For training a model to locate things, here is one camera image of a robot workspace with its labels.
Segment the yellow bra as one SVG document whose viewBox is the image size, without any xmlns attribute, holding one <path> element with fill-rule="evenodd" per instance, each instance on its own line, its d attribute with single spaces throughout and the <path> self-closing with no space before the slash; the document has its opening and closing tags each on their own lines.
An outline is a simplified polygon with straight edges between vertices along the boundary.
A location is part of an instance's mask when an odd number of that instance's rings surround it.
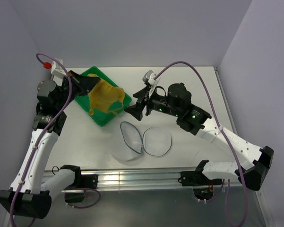
<svg viewBox="0 0 284 227">
<path fill-rule="evenodd" d="M 90 102 L 89 114 L 94 115 L 94 109 L 98 109 L 106 114 L 113 113 L 114 115 L 118 115 L 117 111 L 123 107 L 125 98 L 123 88 L 112 86 L 107 81 L 99 78 L 96 74 L 88 74 L 88 77 L 99 79 L 96 86 L 88 93 Z M 121 103 L 121 107 L 109 110 L 109 107 L 117 101 Z"/>
</svg>

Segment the white mesh laundry bag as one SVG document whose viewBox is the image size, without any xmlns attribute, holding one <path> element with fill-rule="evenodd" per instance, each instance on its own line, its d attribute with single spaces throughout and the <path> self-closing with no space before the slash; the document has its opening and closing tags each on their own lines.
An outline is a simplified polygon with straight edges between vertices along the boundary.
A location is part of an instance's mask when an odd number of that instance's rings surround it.
<svg viewBox="0 0 284 227">
<path fill-rule="evenodd" d="M 172 136 L 164 128 L 150 127 L 144 132 L 129 122 L 115 127 L 109 140 L 110 154 L 121 162 L 135 160 L 144 153 L 162 157 L 172 147 Z"/>
</svg>

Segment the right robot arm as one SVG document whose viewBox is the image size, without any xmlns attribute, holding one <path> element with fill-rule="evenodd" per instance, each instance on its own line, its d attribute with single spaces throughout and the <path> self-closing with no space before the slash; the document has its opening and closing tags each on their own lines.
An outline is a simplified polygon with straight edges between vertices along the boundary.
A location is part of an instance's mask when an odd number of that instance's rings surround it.
<svg viewBox="0 0 284 227">
<path fill-rule="evenodd" d="M 223 180 L 239 181 L 246 188 L 259 191 L 271 167 L 274 151 L 259 147 L 242 139 L 231 130 L 218 125 L 202 108 L 192 104 L 192 94 L 183 83 L 174 83 L 165 94 L 145 87 L 134 95 L 136 103 L 125 108 L 138 121 L 152 111 L 176 117 L 177 125 L 217 146 L 234 157 L 232 162 L 202 160 L 193 171 L 181 172 L 182 186 L 221 185 Z"/>
</svg>

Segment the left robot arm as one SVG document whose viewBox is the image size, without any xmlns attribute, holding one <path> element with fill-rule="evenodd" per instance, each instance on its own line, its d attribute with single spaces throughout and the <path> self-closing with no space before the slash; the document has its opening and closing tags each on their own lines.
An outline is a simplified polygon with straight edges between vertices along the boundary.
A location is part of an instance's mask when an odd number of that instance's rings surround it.
<svg viewBox="0 0 284 227">
<path fill-rule="evenodd" d="M 67 118 L 64 109 L 77 96 L 86 96 L 99 81 L 97 76 L 81 76 L 69 71 L 60 86 L 52 79 L 39 83 L 36 116 L 24 162 L 9 189 L 0 190 L 0 204 L 11 217 L 43 219 L 57 195 L 67 188 L 77 189 L 82 185 L 81 169 L 73 165 L 63 165 L 44 183 L 42 178 Z"/>
</svg>

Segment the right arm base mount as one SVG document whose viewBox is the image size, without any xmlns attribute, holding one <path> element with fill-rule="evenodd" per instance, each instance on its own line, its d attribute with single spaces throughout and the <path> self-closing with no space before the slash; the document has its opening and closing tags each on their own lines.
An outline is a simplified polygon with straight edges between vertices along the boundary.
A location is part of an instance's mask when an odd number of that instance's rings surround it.
<svg viewBox="0 0 284 227">
<path fill-rule="evenodd" d="M 182 186 L 214 186 L 221 185 L 223 183 L 222 179 L 210 180 L 204 176 L 201 172 L 196 171 L 182 171 L 180 172 L 180 177 L 178 182 Z"/>
</svg>

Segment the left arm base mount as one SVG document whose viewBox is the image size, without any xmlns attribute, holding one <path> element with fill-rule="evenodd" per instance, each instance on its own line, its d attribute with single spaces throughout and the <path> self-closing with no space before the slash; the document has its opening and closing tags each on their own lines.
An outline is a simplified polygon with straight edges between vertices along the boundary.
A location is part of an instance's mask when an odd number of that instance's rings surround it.
<svg viewBox="0 0 284 227">
<path fill-rule="evenodd" d="M 71 186 L 64 193 L 64 200 L 68 204 L 78 206 L 95 205 L 101 198 L 100 192 L 97 190 L 98 175 L 82 175 L 81 180 L 77 186 Z"/>
</svg>

